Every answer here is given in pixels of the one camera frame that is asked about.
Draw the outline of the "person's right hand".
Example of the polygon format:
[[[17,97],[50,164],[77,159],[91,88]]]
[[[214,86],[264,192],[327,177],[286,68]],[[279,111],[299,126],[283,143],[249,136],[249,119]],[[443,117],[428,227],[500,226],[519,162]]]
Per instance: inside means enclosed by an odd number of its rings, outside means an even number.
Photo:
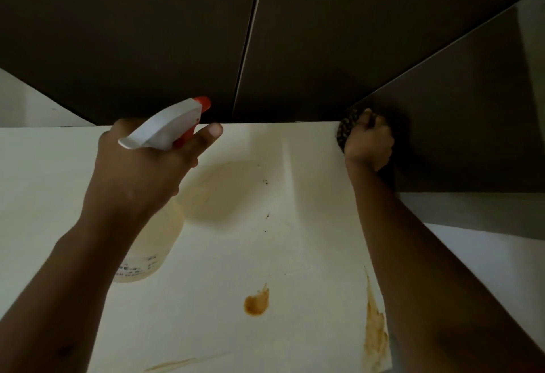
[[[385,117],[370,108],[365,109],[345,143],[344,157],[348,173],[351,175],[364,169],[378,172],[384,168],[392,155],[394,142]]]

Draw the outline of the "person's left hand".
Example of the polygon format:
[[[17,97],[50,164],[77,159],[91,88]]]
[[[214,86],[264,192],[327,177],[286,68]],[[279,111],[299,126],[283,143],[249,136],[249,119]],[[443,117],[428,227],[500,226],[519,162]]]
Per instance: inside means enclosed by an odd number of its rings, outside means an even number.
[[[223,133],[221,124],[211,123],[178,149],[122,147],[119,139],[142,123],[121,119],[100,136],[94,171],[75,230],[95,237],[135,237],[176,195],[181,180],[197,166],[198,157]]]

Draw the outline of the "dark scrubbing pad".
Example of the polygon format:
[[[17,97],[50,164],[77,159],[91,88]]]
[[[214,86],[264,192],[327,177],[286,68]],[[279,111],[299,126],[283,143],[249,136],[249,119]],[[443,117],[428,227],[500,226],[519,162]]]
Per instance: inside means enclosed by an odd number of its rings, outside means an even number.
[[[336,132],[337,145],[341,152],[345,154],[345,145],[348,138],[351,135],[352,129],[358,125],[359,118],[364,114],[366,110],[352,109],[348,114],[339,122]]]

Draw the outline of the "white spray bottle red nozzle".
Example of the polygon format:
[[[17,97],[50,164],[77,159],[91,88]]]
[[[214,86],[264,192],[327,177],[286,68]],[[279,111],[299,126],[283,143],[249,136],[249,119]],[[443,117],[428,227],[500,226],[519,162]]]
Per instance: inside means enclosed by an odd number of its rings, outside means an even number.
[[[119,139],[126,149],[179,149],[194,136],[202,114],[211,107],[208,97],[194,97],[153,115],[129,136]],[[155,273],[165,262],[184,225],[181,205],[172,197],[141,230],[113,281],[130,283]]]

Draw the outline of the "person's right forearm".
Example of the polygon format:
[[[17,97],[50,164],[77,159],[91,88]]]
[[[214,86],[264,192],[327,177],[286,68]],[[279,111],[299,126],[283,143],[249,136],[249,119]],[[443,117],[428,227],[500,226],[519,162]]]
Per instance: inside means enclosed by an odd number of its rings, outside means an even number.
[[[407,373],[545,373],[545,353],[366,162],[346,161]]]

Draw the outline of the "person's left forearm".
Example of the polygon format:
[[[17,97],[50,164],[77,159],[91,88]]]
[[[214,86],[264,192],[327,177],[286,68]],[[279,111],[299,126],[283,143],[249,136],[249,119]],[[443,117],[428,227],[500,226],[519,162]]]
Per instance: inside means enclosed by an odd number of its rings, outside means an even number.
[[[86,373],[114,275],[143,220],[80,218],[0,320],[0,373]]]

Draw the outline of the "dark brown cabinet door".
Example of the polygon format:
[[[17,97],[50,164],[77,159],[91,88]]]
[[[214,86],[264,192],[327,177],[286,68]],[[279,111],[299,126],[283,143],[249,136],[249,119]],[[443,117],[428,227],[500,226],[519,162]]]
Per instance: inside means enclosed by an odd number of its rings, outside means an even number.
[[[511,0],[258,0],[232,120],[334,120]]]
[[[229,122],[254,0],[0,0],[0,68],[96,125],[189,97]]]

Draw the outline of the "dark brown cabinet side panel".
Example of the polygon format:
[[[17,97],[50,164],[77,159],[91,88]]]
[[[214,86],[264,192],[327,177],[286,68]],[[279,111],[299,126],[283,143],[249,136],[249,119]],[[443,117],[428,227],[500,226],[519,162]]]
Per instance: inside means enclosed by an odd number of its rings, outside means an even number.
[[[401,192],[545,193],[545,0],[520,0],[352,106]]]

